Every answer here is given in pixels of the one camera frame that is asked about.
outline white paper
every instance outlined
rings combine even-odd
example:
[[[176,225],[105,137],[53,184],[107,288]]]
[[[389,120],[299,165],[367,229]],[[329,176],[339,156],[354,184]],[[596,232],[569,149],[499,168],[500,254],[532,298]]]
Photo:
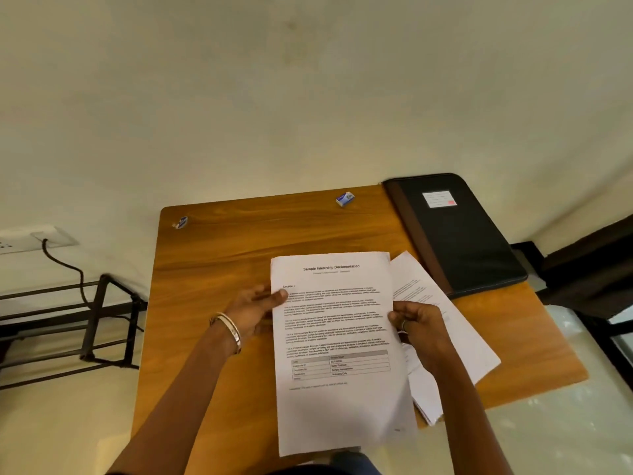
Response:
[[[422,196],[427,201],[429,208],[439,208],[442,206],[457,206],[457,202],[448,190],[441,192],[427,192]]]
[[[437,286],[422,265],[407,251],[391,262],[394,300],[417,301],[437,305],[451,341],[462,359],[473,383],[479,382],[501,363],[492,348],[477,333],[467,319]],[[415,354],[413,347],[405,348],[409,384],[416,405],[433,425],[444,413],[437,383]]]
[[[273,291],[279,455],[367,446],[417,430],[407,367],[387,314],[386,252],[280,256]]]

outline document title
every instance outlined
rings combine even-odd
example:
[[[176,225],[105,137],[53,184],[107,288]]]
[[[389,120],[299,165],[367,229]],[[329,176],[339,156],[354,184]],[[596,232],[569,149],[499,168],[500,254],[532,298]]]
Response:
[[[308,269],[303,269],[304,271],[311,270],[336,270],[336,269],[359,269],[360,265],[334,265],[333,267],[310,267]]]

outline black folder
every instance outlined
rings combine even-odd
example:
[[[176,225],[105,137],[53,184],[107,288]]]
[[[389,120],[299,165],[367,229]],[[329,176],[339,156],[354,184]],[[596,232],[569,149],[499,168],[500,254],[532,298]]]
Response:
[[[510,245],[460,176],[392,178],[383,185],[420,261],[450,298],[527,278]]]

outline white tiled floor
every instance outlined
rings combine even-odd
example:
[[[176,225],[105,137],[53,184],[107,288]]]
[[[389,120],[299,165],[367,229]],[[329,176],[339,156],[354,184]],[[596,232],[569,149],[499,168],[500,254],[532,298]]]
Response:
[[[533,275],[530,283],[542,288]],[[488,411],[515,473],[633,473],[633,393],[571,311],[547,309],[589,370],[589,380]],[[118,337],[124,325],[110,320],[99,336]],[[54,343],[76,342],[67,334]],[[141,344],[139,336],[137,357]],[[22,343],[10,355],[40,349]],[[117,347],[107,350],[104,355],[120,354]],[[0,383],[20,376],[19,370],[3,370]],[[0,472],[103,473],[129,438],[137,378],[135,370],[104,368],[0,392]],[[442,423],[408,443],[368,454],[385,475],[453,473]]]

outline bangle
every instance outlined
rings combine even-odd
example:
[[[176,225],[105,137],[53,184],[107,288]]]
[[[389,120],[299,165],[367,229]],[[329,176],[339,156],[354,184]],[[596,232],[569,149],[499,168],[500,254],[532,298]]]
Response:
[[[233,320],[228,318],[226,316],[226,313],[222,313],[221,311],[216,313],[215,316],[211,318],[209,325],[213,325],[215,323],[215,320],[221,320],[222,323],[226,325],[228,331],[230,331],[231,335],[233,335],[235,343],[237,343],[237,351],[235,352],[235,354],[237,355],[238,353],[240,353],[242,351],[242,339],[239,335],[239,330],[237,329],[237,326],[235,326],[235,324],[233,323]]]

